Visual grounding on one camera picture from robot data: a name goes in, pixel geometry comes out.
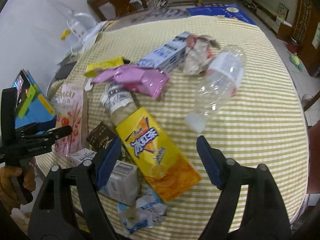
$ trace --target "human hand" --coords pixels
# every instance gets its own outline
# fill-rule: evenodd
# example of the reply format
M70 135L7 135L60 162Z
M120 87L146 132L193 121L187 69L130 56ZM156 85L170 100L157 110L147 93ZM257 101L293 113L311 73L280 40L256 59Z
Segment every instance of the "human hand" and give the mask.
M10 178L20 176L21 173L22 169L19 167L0 168L0 199L8 212L11 212L12 208L20 208L20 201ZM28 166L28 171L24 176L23 186L31 192L36 189L34 169L31 165Z

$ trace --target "yellow box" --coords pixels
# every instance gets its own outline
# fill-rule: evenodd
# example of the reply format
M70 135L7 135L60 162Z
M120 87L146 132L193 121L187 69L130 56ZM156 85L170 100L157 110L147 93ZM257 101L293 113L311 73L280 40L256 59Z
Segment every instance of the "yellow box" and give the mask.
M145 179L165 203L201 179L145 108L134 112L116 130Z
M118 67L123 64L124 62L122 57L117 57L112 60L107 60L103 62L92 63L87 65L87 70L84 73L84 76L88 78L95 77L100 74L98 70L105 70L107 68Z

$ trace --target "tile floor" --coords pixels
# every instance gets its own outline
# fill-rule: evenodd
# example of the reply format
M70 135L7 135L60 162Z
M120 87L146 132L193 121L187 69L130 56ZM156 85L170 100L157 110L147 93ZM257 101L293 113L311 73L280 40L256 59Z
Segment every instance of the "tile floor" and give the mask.
M260 29L265 33L270 42L275 47L284 65L288 69L293 83L297 89L299 98L304 94L311 96L316 95L320 90L320 79L309 76L305 67L300 71L290 61L291 53L286 48L286 42L278 40L273 31L271 31L261 20L259 20L252 12L250 12L239 0L202 0L204 3L222 3L222 4L237 4L238 7L244 11ZM318 100L308 111L305 116L309 126L315 125L320 120L320 100Z

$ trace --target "food packaging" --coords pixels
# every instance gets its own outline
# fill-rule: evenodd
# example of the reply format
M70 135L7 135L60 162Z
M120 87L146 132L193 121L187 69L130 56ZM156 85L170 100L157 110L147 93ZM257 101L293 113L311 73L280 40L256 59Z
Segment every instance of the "food packaging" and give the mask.
M189 35L188 32L179 34L173 40L138 60L137 65L144 68L157 68L170 73L183 60L186 50L185 40Z
M56 128L70 125L72 133L55 142L55 154L69 157L86 147L87 101L81 83L64 84L57 98L58 113Z
M186 56L179 68L186 75L198 75L207 70L213 60L211 47L219 47L218 43L208 36L189 35L187 40Z
M145 69L137 65L123 65L107 69L92 80L92 83L115 81L126 89L158 98L169 80L169 75L158 69Z
M145 196L137 199L136 206L118 204L118 213L125 236L141 228L152 228L166 219L167 205L151 189Z
M115 126L137 110L131 93L124 89L122 84L114 81L106 85L100 103L105 107Z
M109 126L107 126L104 122L100 122L100 124L87 136L87 142L93 147L94 150L97 151L101 148L107 149L108 145L112 142L112 140L115 140L116 137L117 135ZM119 156L118 160L123 160L126 155L127 150L122 145L121 156Z
M107 68L113 68L113 67L121 66L123 64L124 64L124 61L122 57L117 57L112 60L107 60L103 62L92 63L87 65L87 70L84 73L84 76L88 78L92 78L99 75L101 72L103 72Z
M94 151L82 149L71 155L71 159L76 167L85 160L92 160L95 155ZM127 205L133 205L139 191L137 169L134 164L117 161L107 184L99 192Z
M116 128L131 158L164 203L200 180L199 173L141 107Z

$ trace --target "bottle label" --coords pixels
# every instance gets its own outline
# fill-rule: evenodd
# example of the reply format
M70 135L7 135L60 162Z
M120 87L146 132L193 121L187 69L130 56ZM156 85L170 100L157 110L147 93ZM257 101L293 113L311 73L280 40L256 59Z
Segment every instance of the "bottle label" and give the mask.
M100 102L106 108L109 116L122 106L133 102L133 98L129 91L124 89L121 84L111 82L106 86L105 92L102 95Z
M212 71L218 71L226 75L238 89L244 75L244 66L231 52L223 51L211 62L206 74L208 75Z

